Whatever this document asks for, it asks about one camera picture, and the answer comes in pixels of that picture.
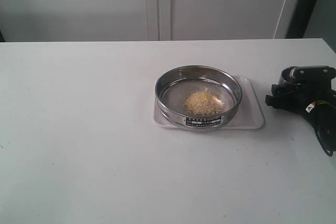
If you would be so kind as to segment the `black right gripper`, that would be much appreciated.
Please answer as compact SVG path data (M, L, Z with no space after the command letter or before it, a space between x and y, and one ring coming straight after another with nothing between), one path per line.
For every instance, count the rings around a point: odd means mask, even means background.
M335 68L293 67L286 84L271 86L272 95L266 95L265 103L297 114L309 124L335 124L335 91L331 89L331 80L320 78L335 78Z

